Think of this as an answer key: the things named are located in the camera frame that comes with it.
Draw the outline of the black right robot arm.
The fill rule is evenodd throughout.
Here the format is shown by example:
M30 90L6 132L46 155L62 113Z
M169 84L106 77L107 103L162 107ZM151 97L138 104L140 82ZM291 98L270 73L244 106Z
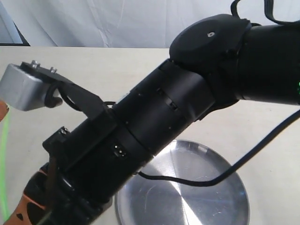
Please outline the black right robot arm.
M86 115L43 142L49 161L28 181L8 225L89 225L188 126L239 100L300 102L300 24L261 26L220 14L184 29L170 57L117 103L36 61L9 64L0 98L20 111L63 102Z

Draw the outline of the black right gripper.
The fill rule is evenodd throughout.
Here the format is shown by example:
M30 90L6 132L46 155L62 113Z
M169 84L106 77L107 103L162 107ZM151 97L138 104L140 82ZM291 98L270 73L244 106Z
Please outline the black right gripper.
M43 142L49 161L45 215L37 225L90 225L152 155L109 102L57 73L48 76L62 101L87 118L73 131L62 127Z

